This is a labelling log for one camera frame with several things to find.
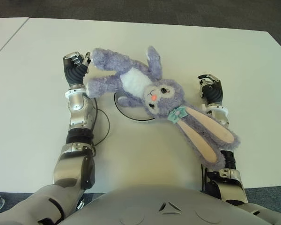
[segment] bunny face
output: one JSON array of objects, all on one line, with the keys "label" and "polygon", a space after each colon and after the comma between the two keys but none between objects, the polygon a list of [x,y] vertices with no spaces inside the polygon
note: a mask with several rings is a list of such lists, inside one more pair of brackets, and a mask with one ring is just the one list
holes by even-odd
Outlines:
[{"label": "bunny face", "polygon": [[170,111],[184,102],[182,87],[172,79],[162,79],[145,88],[143,103],[149,115],[167,118]]}]

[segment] pink nose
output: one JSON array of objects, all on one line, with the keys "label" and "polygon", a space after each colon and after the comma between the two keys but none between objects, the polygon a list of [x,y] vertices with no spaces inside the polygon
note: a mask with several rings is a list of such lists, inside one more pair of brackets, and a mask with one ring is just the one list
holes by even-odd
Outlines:
[{"label": "pink nose", "polygon": [[151,96],[151,99],[152,99],[153,102],[155,102],[156,99],[157,99],[157,95],[152,95],[152,96]]}]

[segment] purple plush rabbit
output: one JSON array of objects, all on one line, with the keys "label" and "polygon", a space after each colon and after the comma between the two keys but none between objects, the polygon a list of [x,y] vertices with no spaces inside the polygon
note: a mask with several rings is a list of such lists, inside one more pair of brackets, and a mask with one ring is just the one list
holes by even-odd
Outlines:
[{"label": "purple plush rabbit", "polygon": [[95,67],[115,70],[116,74],[93,78],[87,85],[88,95],[96,98],[106,92],[124,92],[127,97],[118,100],[121,106],[142,106],[145,87],[162,77],[160,56],[152,46],[147,49],[149,67],[128,56],[100,48],[92,52],[91,58]]},{"label": "purple plush rabbit", "polygon": [[143,106],[150,116],[172,121],[202,164],[213,170],[225,166],[220,150],[237,147],[237,136],[211,116],[187,103],[183,89],[177,82],[161,79],[160,56],[153,47],[148,48],[149,67],[110,50],[95,49],[92,57],[99,69],[116,70],[117,73],[91,79],[88,83],[90,97],[124,91],[127,98],[118,100],[122,106]]}]

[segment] pink inner ear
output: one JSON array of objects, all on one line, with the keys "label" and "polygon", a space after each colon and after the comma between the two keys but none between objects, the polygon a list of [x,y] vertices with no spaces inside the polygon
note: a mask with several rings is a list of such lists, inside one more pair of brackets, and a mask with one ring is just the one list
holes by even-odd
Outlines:
[{"label": "pink inner ear", "polygon": [[179,120],[177,124],[182,128],[184,133],[188,136],[188,138],[192,141],[192,143],[196,146],[198,151],[202,154],[204,159],[210,163],[217,162],[217,156],[214,150],[210,147],[210,145],[204,140],[204,138],[199,135],[194,129],[184,123],[182,120]]},{"label": "pink inner ear", "polygon": [[233,134],[212,118],[189,107],[186,108],[186,111],[222,141],[226,143],[235,141]]}]

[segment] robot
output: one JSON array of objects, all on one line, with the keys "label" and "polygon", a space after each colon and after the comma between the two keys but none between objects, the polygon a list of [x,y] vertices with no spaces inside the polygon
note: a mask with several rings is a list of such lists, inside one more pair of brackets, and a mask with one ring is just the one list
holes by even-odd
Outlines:
[{"label": "robot", "polygon": [[[222,151],[225,168],[205,168],[204,193],[175,186],[142,185],[106,193],[82,208],[84,191],[95,183],[93,129],[98,107],[96,99],[87,97],[83,84],[90,53],[83,57],[73,52],[63,62],[71,119],[66,144],[55,166],[54,184],[1,213],[0,225],[281,225],[281,213],[248,203],[234,154],[228,150]],[[213,75],[198,78],[201,97],[207,100],[203,109],[228,126],[220,80]]]}]

